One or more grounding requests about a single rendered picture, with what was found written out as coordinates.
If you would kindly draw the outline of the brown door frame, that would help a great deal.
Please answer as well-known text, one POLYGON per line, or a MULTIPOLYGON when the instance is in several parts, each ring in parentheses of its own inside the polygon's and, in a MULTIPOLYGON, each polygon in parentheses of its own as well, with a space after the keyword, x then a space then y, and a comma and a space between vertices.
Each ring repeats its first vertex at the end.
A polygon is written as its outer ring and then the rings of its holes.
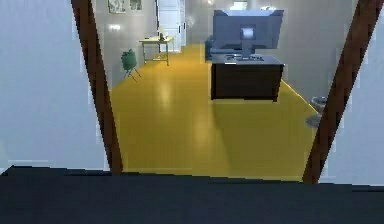
MULTIPOLYGON (((119 147, 110 92, 101 55, 91 0, 70 0, 90 90, 104 143, 105 155, 112 173, 122 173, 119 147)), ((353 19, 338 62, 328 101, 319 123, 315 140, 303 172, 304 184, 319 182, 337 129, 341 122, 366 50, 374 33, 384 0, 358 0, 353 19)))

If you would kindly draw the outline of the green folding chair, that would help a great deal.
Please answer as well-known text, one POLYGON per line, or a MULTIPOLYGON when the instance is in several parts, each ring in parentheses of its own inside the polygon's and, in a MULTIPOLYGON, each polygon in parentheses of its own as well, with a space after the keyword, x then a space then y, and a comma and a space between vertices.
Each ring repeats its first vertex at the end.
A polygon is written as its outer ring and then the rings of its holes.
POLYGON ((131 75, 132 71, 135 71, 138 75, 140 75, 140 73, 136 69, 136 65, 137 65, 136 54, 132 49, 129 49, 128 51, 123 52, 121 56, 121 60, 122 60, 123 69, 125 70, 125 75, 124 75, 125 78, 128 78, 131 75))

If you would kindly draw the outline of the blue sofa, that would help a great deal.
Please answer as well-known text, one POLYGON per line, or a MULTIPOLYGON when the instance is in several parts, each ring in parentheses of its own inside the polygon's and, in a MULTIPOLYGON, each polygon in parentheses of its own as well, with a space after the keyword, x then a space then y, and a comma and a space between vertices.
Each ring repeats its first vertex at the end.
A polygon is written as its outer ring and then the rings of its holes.
POLYGON ((210 53, 210 50, 212 48, 212 43, 213 43, 213 35, 210 35, 206 40, 205 40, 205 61, 211 60, 212 56, 210 53))

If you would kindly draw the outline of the grey television set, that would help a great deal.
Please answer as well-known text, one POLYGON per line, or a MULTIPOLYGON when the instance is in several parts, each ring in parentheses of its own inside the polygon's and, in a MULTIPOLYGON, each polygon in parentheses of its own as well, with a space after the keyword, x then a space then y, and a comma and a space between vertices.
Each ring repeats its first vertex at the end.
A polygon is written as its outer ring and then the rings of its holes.
POLYGON ((215 10, 213 14, 214 49, 241 49, 249 58, 256 49, 276 49, 284 11, 215 10))

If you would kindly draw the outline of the pale wooden side table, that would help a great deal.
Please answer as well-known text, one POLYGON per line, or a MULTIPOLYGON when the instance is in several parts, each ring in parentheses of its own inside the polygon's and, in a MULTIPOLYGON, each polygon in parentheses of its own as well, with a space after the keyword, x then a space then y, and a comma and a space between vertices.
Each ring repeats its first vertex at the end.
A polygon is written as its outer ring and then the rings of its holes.
POLYGON ((169 44, 172 44, 172 46, 175 46, 173 36, 165 36, 163 38, 160 38, 159 36, 151 36, 151 37, 140 40, 139 43, 142 46, 144 64, 146 64, 148 61, 165 61, 166 64, 169 64, 169 44), (147 58, 145 53, 145 46, 151 45, 151 44, 158 45, 158 46, 165 45, 166 46, 165 56, 159 57, 159 58, 147 58))

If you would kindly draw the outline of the dark brown television cabinet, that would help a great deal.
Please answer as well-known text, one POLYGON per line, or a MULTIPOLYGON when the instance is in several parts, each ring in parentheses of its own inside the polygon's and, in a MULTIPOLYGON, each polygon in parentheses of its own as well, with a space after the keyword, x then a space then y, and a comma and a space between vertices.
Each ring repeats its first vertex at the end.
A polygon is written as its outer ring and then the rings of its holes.
POLYGON ((241 60, 240 54, 213 54, 211 62, 212 100, 277 101, 284 64, 275 57, 241 60))

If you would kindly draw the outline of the white room door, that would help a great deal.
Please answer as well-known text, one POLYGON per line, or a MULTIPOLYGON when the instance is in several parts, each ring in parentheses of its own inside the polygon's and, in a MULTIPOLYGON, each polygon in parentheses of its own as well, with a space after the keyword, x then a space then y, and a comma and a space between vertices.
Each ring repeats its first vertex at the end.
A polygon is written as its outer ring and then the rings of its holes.
POLYGON ((186 44, 185 0, 157 0, 159 26, 173 38, 172 52, 180 53, 186 44))

